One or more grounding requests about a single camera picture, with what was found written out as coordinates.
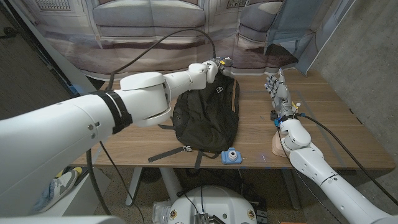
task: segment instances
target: photo backdrop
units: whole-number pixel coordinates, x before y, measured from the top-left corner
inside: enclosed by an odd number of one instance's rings
[[[263,74],[299,66],[302,73],[352,1],[344,0],[14,0],[36,29],[86,75],[106,80],[155,41],[185,28],[206,32],[232,72]],[[322,31],[322,40],[317,34]],[[167,73],[211,58],[196,31],[165,39],[116,78]]]

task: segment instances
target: robotic hand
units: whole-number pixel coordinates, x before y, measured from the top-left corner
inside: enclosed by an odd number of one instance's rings
[[[226,73],[230,59],[193,63],[187,71],[147,72],[120,81],[120,90],[97,91],[0,121],[0,217],[27,215],[50,180],[100,140],[134,123],[170,118],[170,102]]]
[[[350,223],[396,223],[396,217],[383,212],[345,181],[323,159],[323,154],[311,142],[311,135],[294,116],[297,107],[291,100],[282,69],[279,78],[267,78],[266,90],[275,111],[271,118],[286,137],[281,145],[292,165],[313,180]]]

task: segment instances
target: concrete wall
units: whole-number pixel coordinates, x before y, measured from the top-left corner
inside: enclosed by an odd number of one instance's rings
[[[321,73],[398,162],[398,1],[357,0],[311,69]],[[398,214],[398,207],[362,172],[345,178],[379,208]],[[398,169],[377,180],[398,198]],[[335,223],[319,205],[307,205],[308,223]]]

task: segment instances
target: sneaker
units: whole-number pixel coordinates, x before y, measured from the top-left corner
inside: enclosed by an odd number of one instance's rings
[[[63,174],[61,177],[53,179],[54,183],[54,198],[50,201],[48,205],[46,205],[40,212],[45,212],[49,208],[51,208],[55,203],[57,203],[65,194],[72,189],[73,184],[76,182],[78,177],[78,172],[75,170],[71,170],[66,174]]]

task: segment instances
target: blue toy camera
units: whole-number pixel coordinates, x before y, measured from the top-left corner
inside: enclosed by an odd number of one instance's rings
[[[231,147],[228,151],[221,152],[221,161],[223,164],[240,164],[242,163],[242,155]]]

